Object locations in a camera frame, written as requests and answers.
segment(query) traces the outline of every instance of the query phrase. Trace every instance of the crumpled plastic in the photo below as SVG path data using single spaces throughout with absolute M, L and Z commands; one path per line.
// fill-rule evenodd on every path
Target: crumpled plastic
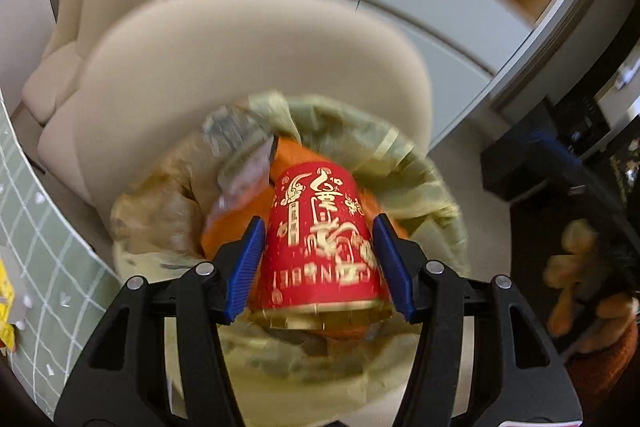
M 116 200 L 111 222 L 120 277 L 174 279 L 199 263 L 197 239 L 205 216 L 273 134 L 292 137 L 350 170 L 430 259 L 468 275 L 460 210 L 435 165 L 398 129 L 327 98 L 268 92 L 214 111 L 145 181 Z M 168 223 L 171 212 L 179 214 L 174 223 Z M 173 227 L 172 233 L 158 230 L 156 218 Z M 197 236 L 190 235 L 196 230 Z M 330 422 L 405 384 L 419 331 L 398 314 L 364 341 L 304 331 L 283 336 L 244 315 L 218 328 L 244 421 L 264 427 Z M 167 374 L 181 393 L 175 321 L 166 325 L 165 344 Z
M 229 180 L 228 187 L 223 190 L 220 197 L 211 207 L 203 230 L 207 230 L 213 222 L 220 220 L 223 216 L 228 216 L 230 213 L 245 208 L 252 200 L 258 198 L 263 190 L 269 187 L 270 160 L 273 145 L 274 137 L 260 145 L 247 158 L 240 171 Z

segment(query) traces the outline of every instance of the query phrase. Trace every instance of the green grid mat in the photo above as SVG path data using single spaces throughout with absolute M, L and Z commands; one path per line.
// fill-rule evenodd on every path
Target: green grid mat
M 120 289 L 116 274 L 52 203 L 0 111 L 0 245 L 15 255 L 34 302 L 11 369 L 49 416 L 82 347 Z

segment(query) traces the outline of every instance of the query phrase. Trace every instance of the screw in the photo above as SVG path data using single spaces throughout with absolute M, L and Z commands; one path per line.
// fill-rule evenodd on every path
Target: screw
M 127 281 L 127 288 L 130 290 L 138 290 L 145 283 L 145 280 L 140 275 L 134 275 Z
M 498 275 L 495 278 L 495 284 L 498 288 L 502 288 L 503 290 L 508 290 L 511 288 L 511 279 L 509 279 L 506 275 Z
M 211 263 L 200 263 L 196 266 L 198 275 L 209 275 L 213 270 L 215 270 L 215 267 Z
M 444 264 L 440 261 L 429 261 L 427 263 L 427 272 L 439 275 L 444 272 Z

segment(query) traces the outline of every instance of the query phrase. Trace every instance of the blue gripper pad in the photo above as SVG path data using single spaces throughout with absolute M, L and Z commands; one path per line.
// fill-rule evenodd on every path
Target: blue gripper pad
M 264 250 L 265 236 L 264 222 L 254 217 L 244 231 L 239 248 L 238 260 L 231 276 L 226 281 L 225 318 L 231 323 L 244 311 L 249 297 L 251 285 L 254 282 L 255 271 L 260 263 Z
M 382 267 L 394 306 L 405 320 L 411 321 L 416 312 L 413 283 L 398 251 L 401 241 L 385 214 L 373 220 L 373 250 Z

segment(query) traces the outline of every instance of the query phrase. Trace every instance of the brown plush toy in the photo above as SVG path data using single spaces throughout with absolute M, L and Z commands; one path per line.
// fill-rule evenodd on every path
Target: brown plush toy
M 572 221 L 561 239 L 562 249 L 568 254 L 554 255 L 546 265 L 545 284 L 562 290 L 546 324 L 555 337 L 572 327 L 574 295 L 580 286 L 608 270 L 598 255 L 596 238 L 587 220 Z M 585 416 L 607 396 L 633 357 L 638 344 L 637 313 L 638 300 L 629 293 L 602 300 L 596 308 L 602 325 L 581 342 L 578 354 L 567 363 Z

